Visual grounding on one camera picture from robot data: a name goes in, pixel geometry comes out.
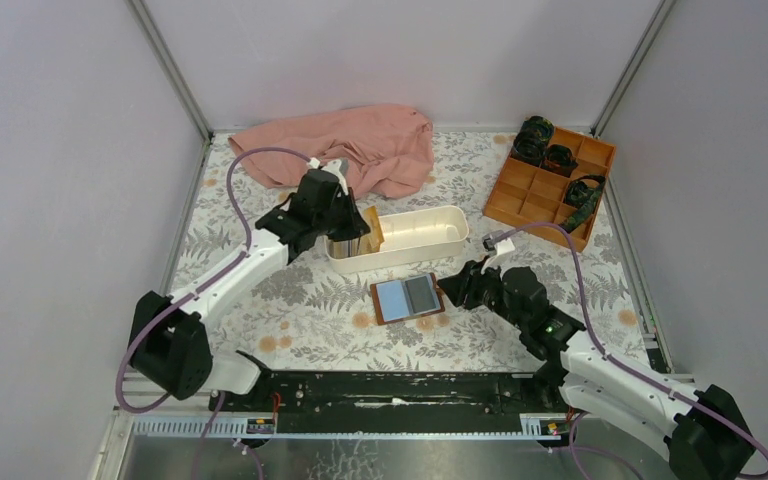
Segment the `metal floor plate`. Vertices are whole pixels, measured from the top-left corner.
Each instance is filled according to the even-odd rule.
[[[467,433],[276,433],[274,435],[246,433],[250,419],[265,418],[263,415],[218,417],[206,438],[245,439],[294,439],[294,440],[556,440],[540,434],[540,420],[520,416],[520,432],[467,432]],[[169,416],[142,415],[134,420],[134,435],[165,438],[199,438],[207,423],[204,415]]]
[[[647,480],[674,480],[667,463],[652,450],[601,420],[582,422],[582,445],[616,453]],[[189,479],[196,438],[133,435],[120,480]],[[251,455],[229,439],[211,438],[203,445],[201,480],[256,479]],[[533,441],[494,440],[295,440],[273,439],[257,449],[269,480],[578,480],[567,452],[548,453]],[[632,480],[621,465],[582,454],[594,480]]]

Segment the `gray panel wall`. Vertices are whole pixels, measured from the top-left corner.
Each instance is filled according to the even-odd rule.
[[[606,137],[674,359],[768,445],[768,1],[678,2]]]
[[[361,104],[590,125],[658,0],[150,0],[214,128]]]
[[[199,149],[124,1],[0,0],[0,479],[86,478]]]

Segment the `silver metal surface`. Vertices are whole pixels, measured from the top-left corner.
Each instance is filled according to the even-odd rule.
[[[614,229],[614,236],[620,245],[623,270],[628,278],[632,301],[640,314],[640,325],[643,328],[644,336],[647,334],[655,335],[655,340],[661,348],[670,372],[675,372],[675,366],[666,339],[663,335],[657,333],[658,317],[652,304],[649,287],[646,284],[646,277],[643,275],[643,268],[641,267],[637,250],[634,248],[634,239],[632,238],[631,231],[624,221],[622,203],[617,196],[616,186],[610,179],[605,184],[604,200],[608,208],[608,217],[611,219],[611,226]]]
[[[580,445],[599,447],[635,465],[647,480],[675,480],[663,459],[598,419],[582,422]],[[134,435],[121,480],[189,479],[198,439]],[[202,480],[255,479],[251,455],[230,440],[203,442]],[[283,440],[256,450],[271,480],[564,479],[578,480],[568,452],[548,453],[536,442],[474,440]],[[622,465],[591,454],[581,458],[594,480],[631,480]]]
[[[163,270],[163,278],[160,283],[160,293],[162,294],[167,294],[172,290],[172,279],[175,277],[175,271],[178,270],[178,261],[181,258],[184,239],[187,236],[187,230],[189,230],[190,221],[193,218],[196,198],[198,197],[199,188],[201,188],[201,179],[204,176],[204,168],[207,165],[207,156],[210,155],[211,148],[210,140],[205,140],[201,149],[201,158],[198,160],[199,166],[190,180],[190,187],[187,190],[187,199],[184,203],[184,210],[181,213],[181,220],[178,222],[178,229],[175,231],[172,251],[169,254],[169,259],[166,261],[166,268]]]
[[[95,459],[93,459],[92,466],[90,467],[90,473],[87,475],[87,480],[97,480],[101,475],[101,467],[104,461],[107,459],[107,449],[110,445],[110,434],[113,431],[113,424],[116,420],[116,412],[110,414],[110,421],[107,423],[107,428],[104,430],[104,436],[101,437],[101,445],[96,452]]]
[[[637,70],[640,68],[643,59],[646,58],[646,54],[649,53],[652,43],[655,41],[658,33],[660,33],[661,27],[670,15],[676,1],[677,0],[661,0],[658,8],[655,9],[655,13],[652,15],[649,25],[646,26],[643,36],[637,43],[637,48],[634,49],[634,53],[631,55],[625,70],[623,70],[617,85],[614,87],[614,91],[608,98],[608,103],[605,104],[605,108],[602,109],[602,113],[599,114],[599,118],[596,119],[596,123],[594,123],[591,128],[591,133],[595,137],[601,136],[602,132],[605,131],[605,126],[608,124],[608,121],[610,121],[614,111],[616,111],[617,105],[619,105],[623,95],[625,95],[629,84],[632,79],[634,79],[634,75],[637,74]]]
[[[120,478],[128,445],[132,438],[134,417],[122,412],[114,412],[107,442],[103,446],[101,462],[91,480],[116,480]]]
[[[169,47],[163,40],[163,36],[160,34],[154,19],[149,12],[143,0],[125,0],[128,7],[131,9],[131,13],[134,14],[134,19],[143,31],[151,50],[154,52],[157,61],[160,63],[160,67],[163,69],[163,73],[166,74],[166,78],[169,79],[169,83],[172,85],[172,89],[175,90],[175,94],[178,99],[181,100],[184,110],[187,111],[190,120],[201,135],[202,140],[210,140],[210,126],[207,120],[204,118],[204,114],[198,103],[193,97],[190,87],[187,86],[187,82],[184,81],[181,71],[178,69],[178,65],[175,63],[175,59],[172,58],[172,54],[169,52]]]

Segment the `pink cloth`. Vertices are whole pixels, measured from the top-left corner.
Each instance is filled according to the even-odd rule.
[[[431,168],[431,121],[411,107],[375,105],[275,120],[230,138],[234,153],[284,147],[323,160],[348,158],[346,180],[356,198],[375,192],[390,198],[416,193]],[[307,165],[283,153],[259,153],[243,167],[269,187],[299,184]]]

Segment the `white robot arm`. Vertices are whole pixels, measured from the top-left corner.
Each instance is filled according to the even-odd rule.
[[[154,292],[143,296],[134,315],[132,341],[161,311],[189,301],[151,330],[130,364],[178,399],[202,388],[263,397],[256,385],[265,366],[246,354],[212,355],[206,332],[240,296],[311,248],[318,236],[347,241],[369,233],[342,167],[332,161],[326,168],[310,170],[296,194],[256,222],[250,250],[238,247],[169,297]],[[605,350],[594,343],[585,325],[548,302],[545,287],[529,268],[502,273],[498,265],[513,250],[510,240],[493,245],[493,250],[499,255],[469,261],[457,275],[438,281],[455,306],[485,306],[519,328],[520,341],[546,362],[536,373],[540,381],[556,389],[567,405],[597,415],[647,444],[681,480],[733,479],[740,473],[755,448],[697,407],[676,400],[704,405],[748,431],[727,392],[716,386],[697,391]]]

